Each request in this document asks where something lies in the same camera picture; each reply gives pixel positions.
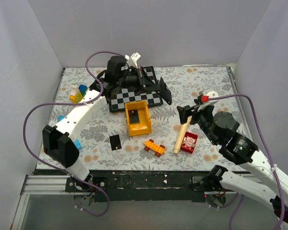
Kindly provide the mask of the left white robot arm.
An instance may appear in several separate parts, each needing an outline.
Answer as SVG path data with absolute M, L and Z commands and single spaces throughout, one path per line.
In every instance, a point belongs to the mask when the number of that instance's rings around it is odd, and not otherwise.
M 104 106 L 112 113 L 124 111 L 127 104 L 137 102 L 156 106 L 172 104 L 172 94 L 163 78 L 156 79 L 137 64 L 138 53 L 129 56 L 113 54 L 107 68 L 100 72 L 76 106 L 54 126 L 43 128 L 44 152 L 62 165 L 75 180 L 77 189 L 86 192 L 92 188 L 89 170 L 80 160 L 75 141 L 85 125 Z

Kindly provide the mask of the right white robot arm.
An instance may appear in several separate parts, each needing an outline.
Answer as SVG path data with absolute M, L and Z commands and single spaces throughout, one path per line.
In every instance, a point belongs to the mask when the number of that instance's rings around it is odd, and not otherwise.
M 213 145 L 220 145 L 219 153 L 228 161 L 240 166 L 261 182 L 255 183 L 238 176 L 227 168 L 215 165 L 207 176 L 193 182 L 195 191 L 208 192 L 220 189 L 232 190 L 248 196 L 281 216 L 281 205 L 285 205 L 283 221 L 288 224 L 288 175 L 269 160 L 258 146 L 246 136 L 237 132 L 239 123 L 231 113 L 217 112 L 214 106 L 178 106 L 182 125 L 198 124 Z

